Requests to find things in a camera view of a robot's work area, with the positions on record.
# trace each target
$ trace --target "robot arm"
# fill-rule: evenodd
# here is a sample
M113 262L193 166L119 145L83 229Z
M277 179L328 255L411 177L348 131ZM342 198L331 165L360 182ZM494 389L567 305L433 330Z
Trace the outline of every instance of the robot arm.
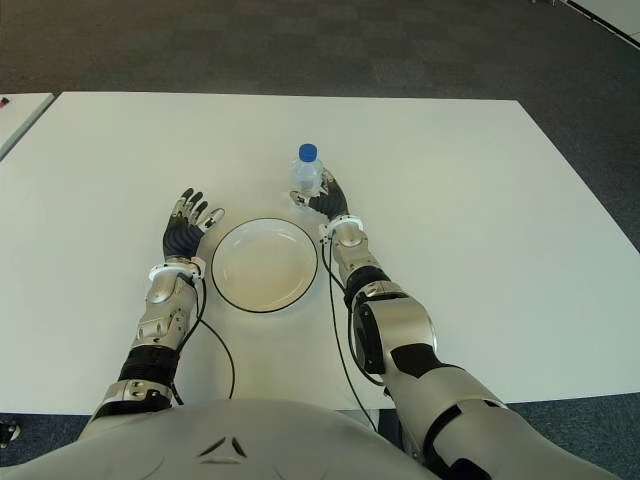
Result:
M447 479L617 478L549 442L467 371L442 363L425 308L384 273L330 174L324 189L316 199L291 196L331 220L357 362L381 376L427 468ZM338 191L342 200L329 201Z
M118 381L110 385L89 421L112 415L155 412L171 405L171 385L180 347L189 331L196 304L195 282L204 264L195 258L200 239L224 216L216 209L198 221L207 202L196 204L202 193L188 189L178 199L163 237L164 263L149 274L151 288L146 310L138 322L129 355Z

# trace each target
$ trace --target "robot forearm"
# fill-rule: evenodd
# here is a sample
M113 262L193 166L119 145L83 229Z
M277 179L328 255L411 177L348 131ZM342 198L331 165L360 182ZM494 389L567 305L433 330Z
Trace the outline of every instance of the robot forearm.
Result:
M549 442L465 370L440 362L424 307L385 275L359 222L335 223L357 361L381 376L425 465L452 479L617 478Z
M189 331L196 304L193 280L200 275L196 264L181 258L152 269L146 311L138 322L129 355L118 381L109 386L91 420L170 407L179 346Z

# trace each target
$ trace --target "black cable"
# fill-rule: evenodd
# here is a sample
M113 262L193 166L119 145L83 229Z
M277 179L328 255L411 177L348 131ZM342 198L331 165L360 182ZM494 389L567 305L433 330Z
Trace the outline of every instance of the black cable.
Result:
M182 342L180 342L180 345L178 345L177 352L178 352L178 354L180 354L180 352L182 352L182 349L185 347L185 345L187 344L187 342L189 341L189 339L193 335L193 332L196 331L196 328L198 327L198 325L200 325L202 323L205 327L207 327L211 331L211 333L213 333L216 336L216 338L220 341L220 343L222 344L225 352L227 352L227 357L229 357L229 363L231 364L231 390L229 391L229 397L228 398L231 399L233 397L233 392L234 392L235 386L236 386L236 365L235 365L235 362L233 361L233 356L231 355L231 352L229 351L229 347L227 347L227 344L222 339L220 334L218 332L216 332L215 329L211 325L209 325L209 323L207 323L205 320L202 319L202 317L204 315L204 310L205 310L205 308L207 306L207 283L205 282L204 278L200 282L200 285L202 285L202 305L198 309L198 314L196 316L196 321L193 324L193 327L191 327L189 332L187 332L185 337L182 339ZM199 303L199 296L198 296L198 291L196 290L196 305L198 303ZM178 405L184 405L182 397L180 397L180 394L178 393L178 389L177 389L175 383L171 382L171 385L169 385L169 388L171 388L171 392L173 393L173 396L176 399L176 403Z
M322 263L324 264L324 268L327 270L327 273L329 274L329 276L331 278L333 278L333 281L336 282L336 285L338 285L340 287L340 290L342 290L342 293L345 293L345 289L344 286L340 283L340 280L338 280L338 277L336 277L333 272L331 271L331 268L329 267L329 265L327 265L327 258L325 256L325 244L324 242L322 242ZM329 251L329 258L332 258L332 254L331 251Z
M207 327L211 333L213 333L216 336L216 338L220 341L220 344L224 347L225 352L227 352L227 357L229 357L229 363L231 364L231 390L229 391L228 398L229 400L231 400L233 398L233 392L235 391L235 388L236 388L236 364L233 361L233 356L231 355L231 352L229 351L229 347L227 347L227 344L222 339L220 334L216 332L216 330L211 325L209 325L209 323L207 323L205 320L202 320L201 323L205 327Z
M329 264L331 264L331 260L332 260L332 256L331 256L332 243L333 241L330 242L329 244ZM322 256L324 258L324 247L322 248ZM342 347L340 346L340 338L338 337L338 325L336 324L336 307L333 302L333 276L332 275L329 276L329 299L331 300L331 315L333 316L333 333L336 337L336 345L338 346L338 353L340 354L340 363L342 363L342 370L344 371L344 376L347 378L347 382L349 383L349 388L351 389L351 393L353 393L353 396L355 397L356 402L358 402L358 406L360 407L360 410L362 410L362 413L364 413L365 417L367 417L367 420L369 420L369 423L373 427L373 430L377 433L378 429L376 428L375 423L373 423L373 420L371 420L369 413L365 410L364 406L362 405L362 402L360 401L360 397L358 397L358 394L356 393L356 389L353 387L353 383L351 383L351 378L349 377L349 372L347 371L347 365L344 362L344 355L342 354Z
M171 382L171 385L169 385L169 388L171 388L171 393L173 393L173 398L176 399L176 403L178 405L184 405L184 402L182 401L182 397L178 393L178 388L176 387L176 384Z
M340 283L340 281L336 278L336 276L333 274L333 272L331 271L331 268L329 267L329 265L327 265L327 259L325 256L325 247L324 244L322 245L322 263L324 264L324 268L327 270L327 273L331 276L331 278L333 278L333 281L336 282L338 284L338 286L342 289L342 293L345 292L344 287L342 286L342 284ZM329 258L332 258L332 252L329 252ZM348 327L347 327L347 335L348 335L348 340L349 340L349 351L351 352L351 358L353 359L353 363L356 364L356 366L358 367L358 370L360 370L360 373L367 379L369 380L371 383L373 383L374 385L378 386L378 387L384 387L384 383L376 380L375 378L373 378L371 375L369 375L368 372L365 371L364 368L362 368L360 366L360 363L358 363L358 359L356 358L356 352L353 349L353 333L352 333L352 329L353 329L353 313L351 312L351 308L349 308L349 313L348 313L348 317L347 317L347 323L348 323Z

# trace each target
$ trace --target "bottle cap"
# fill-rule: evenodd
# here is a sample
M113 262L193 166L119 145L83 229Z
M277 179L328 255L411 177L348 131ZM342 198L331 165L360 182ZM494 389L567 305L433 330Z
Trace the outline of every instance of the bottle cap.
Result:
M318 149L311 143L305 143L304 145L300 145L298 157L303 162L313 162L316 158L318 158Z

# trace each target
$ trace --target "white table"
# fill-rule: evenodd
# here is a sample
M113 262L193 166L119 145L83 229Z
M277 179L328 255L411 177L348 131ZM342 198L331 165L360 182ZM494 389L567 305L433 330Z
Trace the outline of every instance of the white table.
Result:
M640 32L638 0L574 0L627 35Z
M53 101L50 93L1 94L9 103L0 109L0 160Z
M203 240L207 260L250 218L317 237L320 215L287 196L302 142L319 146L387 273L430 311L443 361L509 402L640 390L640 255L517 102L65 93L0 163L0 411L93 410L186 186L228 212ZM266 315L209 282L206 317L235 356L239 397L355 408L324 272ZM391 406L351 372L367 407ZM200 331L177 379L185 401L224 395L229 378Z

